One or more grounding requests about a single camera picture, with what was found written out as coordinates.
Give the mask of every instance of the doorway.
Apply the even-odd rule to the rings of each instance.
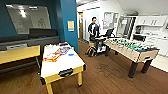
[[[79,40],[83,40],[83,12],[78,12],[79,14]]]

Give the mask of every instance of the table leg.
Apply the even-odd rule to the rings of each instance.
[[[115,51],[115,55],[118,55],[118,52],[117,52],[117,51]]]
[[[82,72],[78,73],[78,85],[79,87],[82,86]]]
[[[48,94],[53,94],[51,83],[46,84],[46,86],[47,86]]]
[[[143,68],[142,68],[142,70],[141,70],[142,73],[146,73],[146,72],[148,71],[149,66],[150,66],[152,60],[147,60],[147,61],[145,62],[144,66],[143,66]]]
[[[36,56],[36,61],[37,61],[37,65],[39,67],[39,72],[38,72],[38,75],[40,76],[41,75],[41,67],[40,67],[40,63],[39,63],[39,60],[38,60],[38,57]]]
[[[130,68],[130,71],[129,71],[129,74],[128,74],[128,76],[129,76],[130,78],[133,78],[133,77],[134,77],[134,74],[135,74],[137,65],[138,65],[138,63],[132,61],[132,65],[131,65],[131,68]]]
[[[108,56],[109,50],[110,50],[109,46],[106,46],[105,56]]]

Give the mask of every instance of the ceiling light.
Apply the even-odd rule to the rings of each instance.
[[[29,7],[29,8],[37,8],[37,7]]]
[[[13,7],[12,5],[6,5],[7,7]]]
[[[26,13],[24,10],[20,10],[20,14],[22,15],[22,17],[26,17]]]

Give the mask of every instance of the foosball table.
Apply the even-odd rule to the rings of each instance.
[[[145,61],[141,72],[146,73],[152,60],[156,58],[159,51],[159,49],[157,49],[152,44],[145,44],[144,42],[139,41],[130,41],[124,38],[107,39],[105,44],[105,56],[108,56],[108,52],[111,48],[115,50],[115,55],[120,53],[132,61],[132,65],[128,74],[130,78],[134,77],[139,62]]]

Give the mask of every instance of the computer monitor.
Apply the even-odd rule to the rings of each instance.
[[[111,34],[113,34],[113,30],[114,30],[114,28],[108,29],[107,32],[106,32],[106,34],[105,34],[105,36],[106,36],[106,37],[110,37]]]

